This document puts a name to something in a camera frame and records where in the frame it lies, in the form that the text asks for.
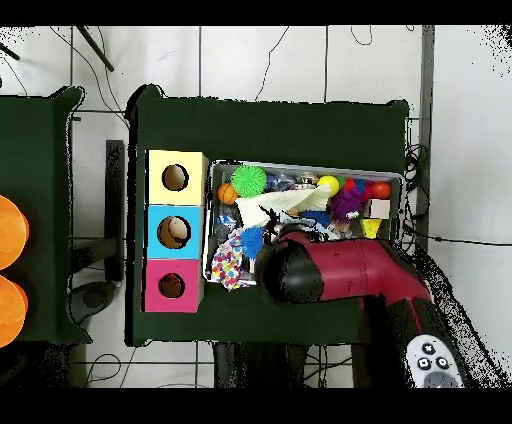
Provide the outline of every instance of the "blue box section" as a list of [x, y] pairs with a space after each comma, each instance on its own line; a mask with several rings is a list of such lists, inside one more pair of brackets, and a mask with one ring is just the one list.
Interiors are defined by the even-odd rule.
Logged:
[[[200, 206], [160, 206], [149, 205], [148, 209], [148, 259], [199, 259], [201, 231]], [[180, 216], [185, 219], [191, 229], [190, 239], [180, 249], [169, 249], [163, 246], [157, 237], [160, 222], [168, 216]]]

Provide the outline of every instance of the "yellow ball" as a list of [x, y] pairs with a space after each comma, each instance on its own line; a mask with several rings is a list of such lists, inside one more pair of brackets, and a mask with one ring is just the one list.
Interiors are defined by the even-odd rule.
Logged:
[[331, 176], [331, 175], [325, 175], [322, 178], [318, 180], [318, 185], [328, 185], [331, 187], [331, 194], [329, 194], [329, 197], [334, 196], [340, 189], [340, 183], [337, 178]]

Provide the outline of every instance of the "table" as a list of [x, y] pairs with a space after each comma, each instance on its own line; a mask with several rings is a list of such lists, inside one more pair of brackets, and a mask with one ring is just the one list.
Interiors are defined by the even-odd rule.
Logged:
[[140, 312], [144, 151], [199, 151], [210, 159], [404, 173], [405, 101], [386, 105], [166, 98], [155, 85], [130, 98], [125, 341], [223, 340], [295, 344], [360, 341], [359, 299], [285, 305], [258, 287], [205, 285], [196, 314]]

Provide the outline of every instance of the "black button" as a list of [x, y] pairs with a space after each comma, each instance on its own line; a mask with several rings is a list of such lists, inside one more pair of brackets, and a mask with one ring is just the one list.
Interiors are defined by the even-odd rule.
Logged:
[[436, 353], [436, 350], [434, 349], [434, 346], [431, 343], [425, 343], [423, 346], [421, 346], [421, 350], [427, 355], [433, 355], [434, 353]]
[[420, 370], [428, 371], [431, 366], [432, 366], [432, 363], [430, 362], [430, 359], [427, 359], [427, 358], [418, 359], [418, 368]]
[[446, 359], [444, 359], [442, 356], [440, 356], [439, 358], [436, 358], [436, 364], [442, 370], [447, 370], [448, 368], [450, 368], [448, 361]]

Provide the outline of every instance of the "colorful box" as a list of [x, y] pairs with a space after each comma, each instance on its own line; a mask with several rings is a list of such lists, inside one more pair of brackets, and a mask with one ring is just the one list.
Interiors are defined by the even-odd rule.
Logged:
[[[208, 160], [201, 152], [148, 150], [149, 204], [201, 206]], [[180, 176], [183, 185], [179, 184]]]
[[[165, 295], [169, 293], [164, 283], [169, 280], [182, 284], [177, 297]], [[198, 259], [149, 259], [145, 270], [143, 312], [197, 312], [203, 297], [200, 282], [201, 263]]]
[[[186, 241], [178, 248], [166, 247], [162, 242], [163, 222], [166, 218], [180, 219], [187, 227]], [[148, 207], [148, 259], [200, 259], [203, 234], [202, 206], [161, 206]]]

